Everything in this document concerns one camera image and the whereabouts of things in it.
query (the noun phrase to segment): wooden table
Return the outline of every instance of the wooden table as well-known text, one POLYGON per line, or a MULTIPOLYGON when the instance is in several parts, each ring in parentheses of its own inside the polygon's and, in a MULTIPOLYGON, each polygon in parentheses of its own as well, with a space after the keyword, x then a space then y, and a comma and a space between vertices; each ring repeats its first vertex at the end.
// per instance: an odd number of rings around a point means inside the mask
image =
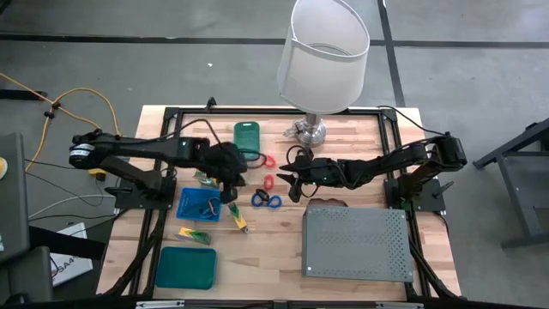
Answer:
MULTIPOLYGON (((166 106, 144 106, 137 127, 136 137, 152 138, 160 133, 162 116, 166 106)), ((416 108, 402 108, 414 121, 420 123, 416 108)), ((296 144, 293 137, 282 132, 300 116, 292 115, 195 115, 186 114, 184 124, 195 118, 207 118, 221 141, 232 140, 232 127, 239 121, 257 121, 261 126, 261 150, 273 155, 278 165, 286 164, 287 149, 296 144)), ((314 148, 316 156, 334 159, 373 159, 381 155, 382 146, 377 118, 372 116, 326 116, 328 128, 325 143, 314 148)), ((402 143, 424 138, 424 132, 405 118, 398 118, 402 143)), ((186 136, 213 136, 204 123, 193 124, 183 130, 186 136)), ((389 134, 390 147, 394 144, 389 134)), ((153 169, 153 161, 131 159, 133 165, 143 170, 153 169)), ((192 178, 194 169, 178 169, 178 188, 174 207, 178 205, 184 187, 200 187, 192 178)), ((212 235, 213 247, 218 253, 215 285, 210 290, 156 288, 157 299, 211 299, 211 300, 405 300, 404 286, 400 282, 369 282, 329 278, 303 277, 301 275, 301 219, 308 198, 292 203, 287 197, 289 185, 275 178, 273 194, 280 195, 283 206, 278 210, 255 209, 250 198, 256 188, 262 187, 265 174, 275 174, 278 169, 266 167, 244 175, 250 185, 239 192, 237 204, 248 222, 249 234, 240 232, 229 214, 223 209, 218 223, 194 222, 176 218, 176 210, 168 213, 163 246, 203 247, 190 241, 178 240, 174 234, 180 227, 191 227, 212 235)), ((344 200, 349 207, 385 208, 384 177, 376 177, 357 190, 321 187, 315 197, 344 200)), ((309 194, 311 187, 304 187, 309 194)), ((106 291, 123 274, 136 254, 142 225, 142 210, 130 210, 115 221, 111 240, 101 272, 98 293, 106 291)), ((451 291, 460 294, 450 250, 448 235, 440 218, 431 213, 418 213, 420 238, 426 260, 451 291)), ((149 261, 143 265, 140 291, 147 280, 149 261)), ((416 290, 420 291, 415 274, 416 290)))

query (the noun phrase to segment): red ring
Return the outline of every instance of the red ring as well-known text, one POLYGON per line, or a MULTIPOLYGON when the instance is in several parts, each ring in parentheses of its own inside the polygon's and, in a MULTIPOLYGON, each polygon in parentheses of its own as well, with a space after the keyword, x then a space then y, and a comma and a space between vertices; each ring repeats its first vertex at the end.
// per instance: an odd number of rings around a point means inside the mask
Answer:
POLYGON ((266 166, 266 167, 276 167, 275 158, 273 158, 272 156, 268 155, 268 156, 267 156, 267 159, 265 160, 265 166, 266 166))
POLYGON ((273 175, 267 175, 265 176, 265 180, 263 181, 263 187, 265 187, 265 190, 271 190, 275 187, 275 179, 273 178, 273 175))

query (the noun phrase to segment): concrete floor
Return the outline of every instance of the concrete floor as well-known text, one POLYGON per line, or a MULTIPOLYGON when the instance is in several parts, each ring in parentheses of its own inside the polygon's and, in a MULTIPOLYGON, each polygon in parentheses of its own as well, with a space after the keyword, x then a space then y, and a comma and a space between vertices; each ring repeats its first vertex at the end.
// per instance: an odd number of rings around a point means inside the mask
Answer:
MULTIPOLYGON (((353 0, 372 39, 383 39, 377 2, 353 0)), ((393 39, 445 41, 549 41, 549 3, 544 0, 387 0, 393 39)), ((94 34, 160 37, 284 38, 290 0, 70 0, 14 1, 0 15, 8 33, 94 34)), ((396 48, 407 106, 418 107, 426 127, 461 138, 468 159, 478 159, 549 115, 549 50, 396 48)), ((282 105, 275 74, 279 45, 150 45, 0 41, 0 71, 55 96, 75 87, 96 88, 111 99, 121 130, 132 135, 144 104, 282 105)), ((0 80, 0 88, 16 88, 0 80)), ((74 94, 64 104, 112 130, 105 104, 74 94)), ((357 106, 395 105, 385 47, 372 47, 364 91, 357 106)), ((27 157, 38 146, 46 103, 2 101, 0 133, 20 131, 27 157)), ((70 138, 91 128, 55 118, 41 161, 66 165, 70 138)), ((78 194, 98 189, 83 171, 35 166, 32 170, 78 194)), ((549 246, 503 252, 502 240, 521 234, 503 180, 495 166, 472 165, 440 177, 454 180, 445 193, 450 240, 464 296, 525 306, 549 307, 549 246)), ((69 197, 27 178, 32 213, 69 197)), ((45 215, 103 215, 112 199, 96 208, 66 203, 45 215)), ((38 226, 58 230, 70 218, 38 226)), ((85 221, 89 226, 100 220, 85 221)), ((108 237, 108 227, 92 238, 108 237)), ((67 284, 58 297, 91 293, 97 274, 67 284)))

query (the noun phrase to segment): silver lamp base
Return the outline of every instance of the silver lamp base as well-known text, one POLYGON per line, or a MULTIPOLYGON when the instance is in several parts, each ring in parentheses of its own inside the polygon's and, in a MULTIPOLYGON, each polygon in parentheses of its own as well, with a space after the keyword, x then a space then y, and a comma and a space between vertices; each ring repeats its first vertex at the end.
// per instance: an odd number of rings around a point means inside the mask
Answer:
POLYGON ((295 137, 306 148, 320 146, 326 139, 326 125, 319 115, 307 113, 305 118, 294 124, 295 137))

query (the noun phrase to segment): white lampshade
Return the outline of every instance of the white lampshade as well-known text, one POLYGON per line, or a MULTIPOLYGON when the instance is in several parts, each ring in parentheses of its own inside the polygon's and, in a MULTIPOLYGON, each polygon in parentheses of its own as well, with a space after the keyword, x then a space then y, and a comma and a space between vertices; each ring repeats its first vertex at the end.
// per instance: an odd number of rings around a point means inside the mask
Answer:
POLYGON ((330 114, 354 103, 364 84, 370 36, 341 0, 298 0, 278 70, 281 97, 304 112, 330 114))

